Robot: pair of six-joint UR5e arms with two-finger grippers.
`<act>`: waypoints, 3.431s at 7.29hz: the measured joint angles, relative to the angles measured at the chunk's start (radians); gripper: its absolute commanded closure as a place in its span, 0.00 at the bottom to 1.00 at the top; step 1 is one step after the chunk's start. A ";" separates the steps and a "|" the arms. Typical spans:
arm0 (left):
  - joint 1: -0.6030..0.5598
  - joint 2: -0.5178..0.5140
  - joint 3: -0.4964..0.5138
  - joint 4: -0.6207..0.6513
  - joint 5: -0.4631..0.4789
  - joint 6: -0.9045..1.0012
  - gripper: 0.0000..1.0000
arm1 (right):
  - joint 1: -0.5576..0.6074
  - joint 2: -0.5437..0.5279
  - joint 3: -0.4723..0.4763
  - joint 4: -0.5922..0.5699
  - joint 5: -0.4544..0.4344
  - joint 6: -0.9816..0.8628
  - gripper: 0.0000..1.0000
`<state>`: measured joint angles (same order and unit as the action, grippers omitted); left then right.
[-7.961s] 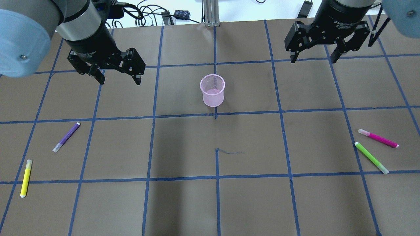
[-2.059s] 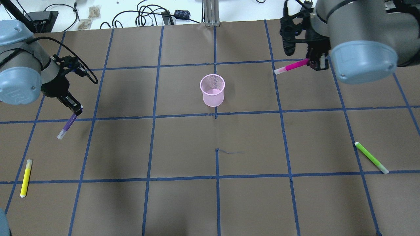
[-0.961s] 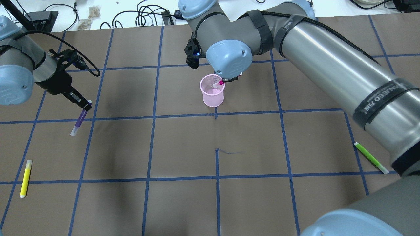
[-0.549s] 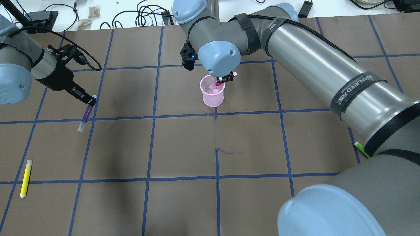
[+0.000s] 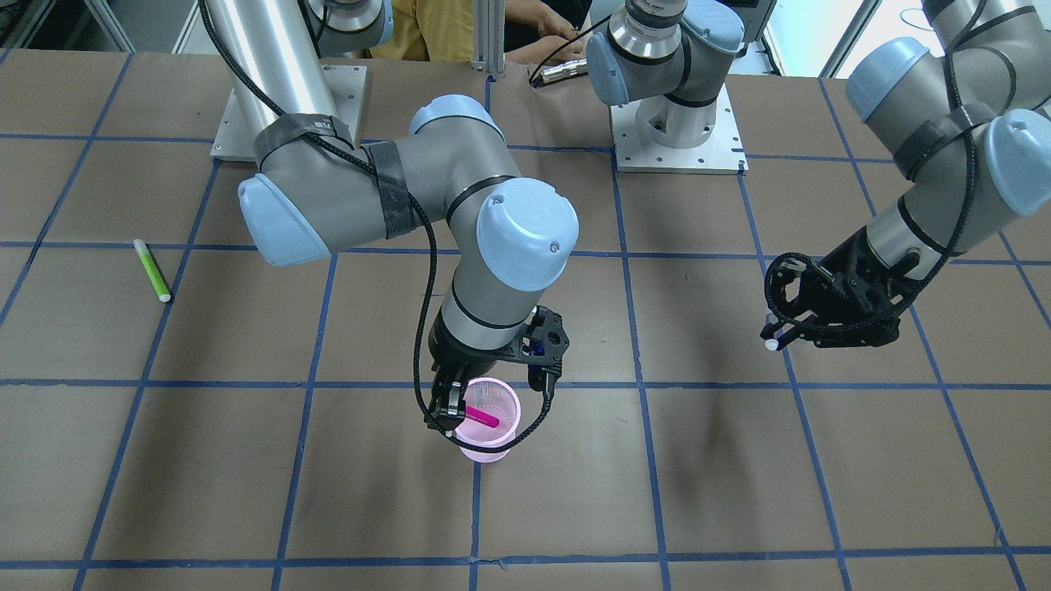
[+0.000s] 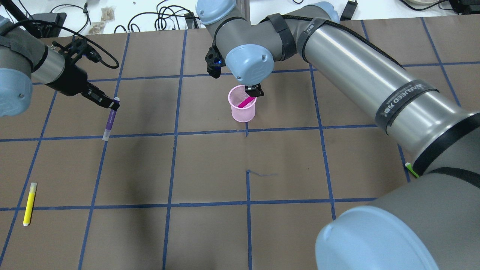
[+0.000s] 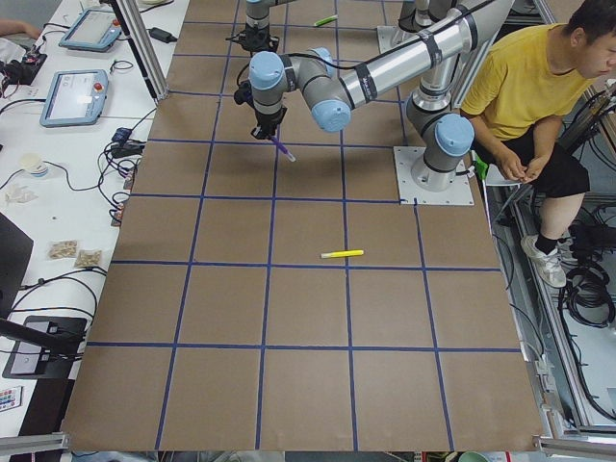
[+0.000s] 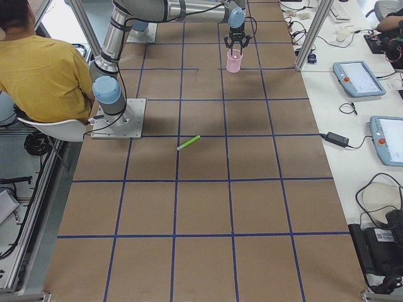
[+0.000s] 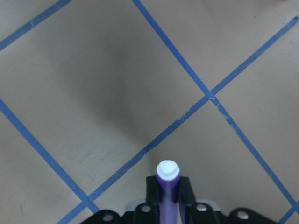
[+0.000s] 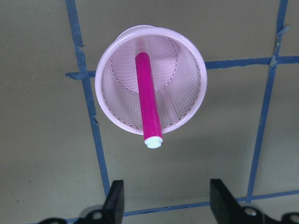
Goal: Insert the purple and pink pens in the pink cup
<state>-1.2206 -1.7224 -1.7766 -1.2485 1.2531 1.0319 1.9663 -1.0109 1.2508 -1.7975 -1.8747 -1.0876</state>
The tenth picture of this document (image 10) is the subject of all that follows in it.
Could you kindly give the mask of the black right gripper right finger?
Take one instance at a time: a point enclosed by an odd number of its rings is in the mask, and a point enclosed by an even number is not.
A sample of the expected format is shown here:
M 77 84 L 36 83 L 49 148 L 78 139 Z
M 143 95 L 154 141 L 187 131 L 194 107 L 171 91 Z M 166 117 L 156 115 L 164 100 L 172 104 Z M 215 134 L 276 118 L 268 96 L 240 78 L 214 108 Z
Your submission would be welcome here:
M 275 220 L 251 205 L 241 205 L 221 179 L 210 180 L 210 208 L 219 224 L 297 224 L 297 212 L 285 213 Z

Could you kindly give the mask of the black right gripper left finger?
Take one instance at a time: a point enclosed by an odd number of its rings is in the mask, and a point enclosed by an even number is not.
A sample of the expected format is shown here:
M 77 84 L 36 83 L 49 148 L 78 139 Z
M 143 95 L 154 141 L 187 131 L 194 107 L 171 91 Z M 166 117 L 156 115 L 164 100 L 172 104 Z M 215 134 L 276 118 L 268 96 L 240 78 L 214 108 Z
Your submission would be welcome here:
M 124 214 L 124 181 L 113 181 L 105 203 L 100 209 L 88 209 L 75 224 L 121 224 Z

